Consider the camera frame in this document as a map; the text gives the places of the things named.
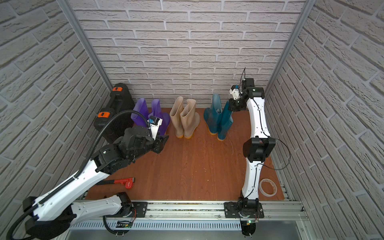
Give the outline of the purple rain boot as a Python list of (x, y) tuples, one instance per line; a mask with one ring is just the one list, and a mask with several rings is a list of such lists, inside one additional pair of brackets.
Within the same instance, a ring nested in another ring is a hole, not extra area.
[(133, 110), (144, 116), (144, 118), (142, 118), (137, 114), (131, 114), (131, 119), (134, 121), (134, 123), (138, 126), (146, 127), (149, 111), (145, 98), (138, 99)]
[(151, 107), (152, 107), (152, 112), (148, 115), (148, 118), (151, 116), (155, 116), (155, 117), (163, 120), (162, 124), (159, 128), (160, 135), (163, 136), (166, 134), (166, 131), (167, 131), (169, 124), (171, 122), (170, 115), (168, 113), (162, 112), (162, 108), (161, 108), (159, 99), (154, 99), (152, 101)]

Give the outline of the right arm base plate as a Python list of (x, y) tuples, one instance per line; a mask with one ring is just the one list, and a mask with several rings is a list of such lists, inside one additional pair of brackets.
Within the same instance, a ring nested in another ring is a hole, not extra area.
[(265, 217), (261, 202), (258, 206), (245, 207), (243, 201), (224, 202), (224, 213), (226, 219), (263, 219)]

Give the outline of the beige rain boot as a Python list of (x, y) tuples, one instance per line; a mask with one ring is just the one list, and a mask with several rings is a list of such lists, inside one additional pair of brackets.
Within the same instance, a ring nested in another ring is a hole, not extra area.
[(201, 121), (200, 115), (196, 112), (196, 105), (196, 100), (187, 99), (187, 105), (180, 114), (182, 126), (184, 128), (184, 137), (187, 139), (190, 139), (193, 136), (195, 129)]
[(184, 136), (184, 128), (181, 121), (181, 112), (184, 110), (184, 98), (179, 96), (176, 98), (175, 103), (170, 111), (171, 121), (175, 127), (175, 134), (177, 138)]

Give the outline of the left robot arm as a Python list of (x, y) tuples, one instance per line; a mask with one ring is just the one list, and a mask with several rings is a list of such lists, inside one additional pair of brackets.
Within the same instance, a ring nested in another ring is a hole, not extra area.
[(31, 216), (25, 223), (26, 233), (32, 238), (50, 240), (69, 227), (89, 219), (133, 214), (133, 203), (124, 192), (101, 200), (78, 202), (77, 198), (146, 153), (152, 151), (159, 154), (169, 136), (151, 137), (150, 133), (151, 130), (142, 126), (127, 128), (113, 144), (94, 153), (83, 170), (77, 171), (45, 195), (25, 199), (24, 211)]

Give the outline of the teal rain boot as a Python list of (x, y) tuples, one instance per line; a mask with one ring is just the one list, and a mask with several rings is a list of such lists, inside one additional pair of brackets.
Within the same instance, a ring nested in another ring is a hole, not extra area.
[(219, 124), (218, 140), (220, 141), (224, 141), (226, 139), (227, 133), (234, 122), (232, 114), (233, 112), (230, 110), (230, 103), (227, 101)]
[(223, 115), (222, 103), (219, 94), (213, 94), (212, 104), (204, 111), (204, 120), (211, 135), (219, 132), (220, 122)]

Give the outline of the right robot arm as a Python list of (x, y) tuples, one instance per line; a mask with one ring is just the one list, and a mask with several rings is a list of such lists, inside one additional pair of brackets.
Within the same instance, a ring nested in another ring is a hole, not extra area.
[(234, 85), (230, 94), (233, 96), (229, 107), (232, 112), (248, 110), (250, 113), (251, 137), (243, 144), (243, 155), (247, 160), (246, 179), (239, 199), (239, 210), (245, 212), (258, 208), (262, 167), (276, 140), (267, 127), (264, 89), (246, 87), (241, 91), (239, 86)]

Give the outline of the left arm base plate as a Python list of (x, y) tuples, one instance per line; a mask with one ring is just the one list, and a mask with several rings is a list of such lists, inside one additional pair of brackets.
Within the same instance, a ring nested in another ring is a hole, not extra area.
[(107, 218), (144, 218), (148, 207), (148, 202), (131, 202), (124, 204), (114, 215), (106, 215)]

